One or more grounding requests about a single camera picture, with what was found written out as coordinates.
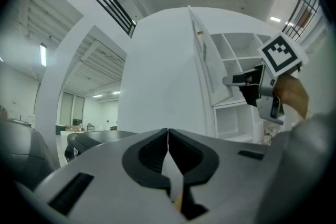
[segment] ceiling light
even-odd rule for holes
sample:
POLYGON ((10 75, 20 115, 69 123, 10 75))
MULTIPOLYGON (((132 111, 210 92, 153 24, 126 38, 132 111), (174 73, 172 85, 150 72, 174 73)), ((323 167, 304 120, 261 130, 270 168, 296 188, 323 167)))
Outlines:
POLYGON ((45 67, 47 66, 46 52, 47 48, 43 45, 40 45, 41 64, 45 67))
POLYGON ((274 20, 274 21, 276 21, 276 22, 278 22, 278 23, 281 21, 280 19, 275 18, 275 17, 271 17, 271 20, 274 20))

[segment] person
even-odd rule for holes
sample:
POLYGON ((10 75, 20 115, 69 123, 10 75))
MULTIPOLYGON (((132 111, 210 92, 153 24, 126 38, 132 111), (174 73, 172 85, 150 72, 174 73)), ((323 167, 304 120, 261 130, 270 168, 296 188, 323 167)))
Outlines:
POLYGON ((306 118, 309 96, 299 79, 287 73, 282 74, 274 87, 274 95, 278 96, 283 104, 295 109, 303 119, 306 118))

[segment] white ceiling beam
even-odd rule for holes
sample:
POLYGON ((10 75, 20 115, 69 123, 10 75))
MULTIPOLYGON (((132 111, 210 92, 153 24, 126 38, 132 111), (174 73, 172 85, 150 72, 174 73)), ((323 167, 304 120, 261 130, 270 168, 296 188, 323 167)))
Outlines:
POLYGON ((64 29, 66 32, 70 31, 72 26, 68 26, 65 23, 61 22, 59 18, 56 18, 56 16, 54 14, 52 14, 52 12, 48 12, 47 10, 45 10, 43 7, 39 6, 36 2, 31 1, 30 2, 30 7, 31 9, 34 9, 35 12, 37 13, 41 13, 41 15, 43 17, 46 17, 52 21, 54 21, 56 24, 58 24, 62 29, 64 29))
POLYGON ((99 88, 96 88, 96 89, 94 89, 94 90, 88 91, 88 92, 85 93, 85 95, 91 95, 91 94, 93 94, 93 93, 100 93, 100 92, 102 92, 102 91, 109 90, 109 89, 111 89, 112 87, 116 87, 116 88, 118 88, 118 87, 120 87, 120 85, 121 85, 121 82, 114 82, 114 83, 108 84, 108 85, 106 85, 106 86, 99 87, 99 88))
POLYGON ((21 26, 21 33, 24 37, 28 37, 28 11, 30 0, 19 0, 20 7, 19 7, 19 22, 21 26))
POLYGON ((51 20, 49 17, 37 13, 37 10, 35 10, 34 8, 30 8, 28 21, 42 25, 45 29, 48 29, 50 35, 57 35, 61 37, 61 39, 63 39, 68 34, 68 31, 63 29, 54 20, 51 20))
POLYGON ((95 69, 96 71, 100 71, 102 74, 108 76, 109 78, 112 78, 114 80, 121 80, 122 71, 117 72, 117 70, 111 70, 111 67, 106 67, 106 66, 104 67, 104 65, 102 65, 102 63, 99 61, 87 60, 85 64, 95 69))
POLYGON ((80 58, 80 60, 78 61, 78 63, 75 65, 75 67, 72 69, 72 71, 70 72, 65 84, 67 84, 69 82, 69 80, 71 79, 71 76, 73 74, 75 74, 77 72, 77 70, 80 68, 80 66, 82 65, 82 63, 88 59, 88 57, 96 50, 99 48, 99 46, 101 45, 101 42, 96 40, 94 43, 92 43, 90 45, 90 47, 86 50, 85 54, 80 58))
POLYGON ((119 97, 112 98, 112 99, 104 99, 104 100, 100 100, 98 102, 112 102, 112 101, 119 101, 119 97))

